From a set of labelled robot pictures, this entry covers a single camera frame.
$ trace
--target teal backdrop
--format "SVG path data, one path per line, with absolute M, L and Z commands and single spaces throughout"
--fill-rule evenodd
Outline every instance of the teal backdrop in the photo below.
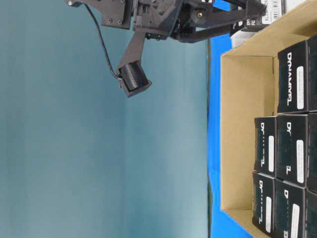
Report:
M 132 31 L 102 32 L 115 67 Z M 206 54 L 146 41 L 127 99 L 84 7 L 4 0 L 1 237 L 206 238 Z

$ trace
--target blue table surface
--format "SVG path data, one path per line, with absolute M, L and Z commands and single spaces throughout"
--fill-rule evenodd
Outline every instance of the blue table surface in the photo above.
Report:
M 229 4 L 215 6 L 229 10 Z M 213 194 L 211 237 L 250 238 L 242 227 L 220 209 L 220 57 L 231 49 L 229 35 L 211 39 L 210 110 L 208 123 L 208 172 Z

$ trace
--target dynamixel box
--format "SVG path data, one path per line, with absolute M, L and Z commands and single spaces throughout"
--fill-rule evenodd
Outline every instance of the dynamixel box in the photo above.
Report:
M 308 115 L 307 187 L 317 190 L 317 114 Z
M 317 111 L 317 36 L 278 53 L 278 113 Z
M 274 178 L 253 172 L 253 224 L 269 236 L 274 234 Z
M 276 176 L 277 117 L 255 118 L 255 171 Z
M 285 0 L 259 0 L 267 5 L 266 13 L 257 19 L 247 19 L 240 21 L 231 27 L 230 36 L 238 31 L 257 32 L 273 23 L 279 17 L 285 14 Z M 232 10 L 238 9 L 236 5 L 231 5 Z
M 306 238 L 317 237 L 317 193 L 306 191 Z
M 276 176 L 300 186 L 306 185 L 308 115 L 277 117 Z
M 306 191 L 303 187 L 275 180 L 275 238 L 304 238 Z

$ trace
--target barcode label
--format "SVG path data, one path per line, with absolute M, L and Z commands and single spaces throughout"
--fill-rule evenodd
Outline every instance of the barcode label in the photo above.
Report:
M 298 238 L 300 207 L 293 204 L 291 238 Z
M 268 137 L 268 170 L 274 172 L 274 136 Z
M 271 219 L 272 219 L 272 199 L 266 197 L 266 218 L 265 218 L 265 230 L 271 233 Z
M 261 3 L 267 5 L 265 16 L 262 17 L 262 24 L 271 24 L 282 16 L 281 0 L 261 0 Z
M 304 182 L 304 141 L 296 141 L 297 182 Z
M 297 68 L 296 74 L 297 87 L 297 109 L 304 108 L 304 67 Z

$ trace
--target cardboard box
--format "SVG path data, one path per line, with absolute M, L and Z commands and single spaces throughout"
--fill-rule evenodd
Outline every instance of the cardboard box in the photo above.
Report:
M 317 34 L 317 0 L 307 0 L 221 57 L 221 209 L 256 238 L 252 224 L 254 118 L 276 115 L 279 51 Z

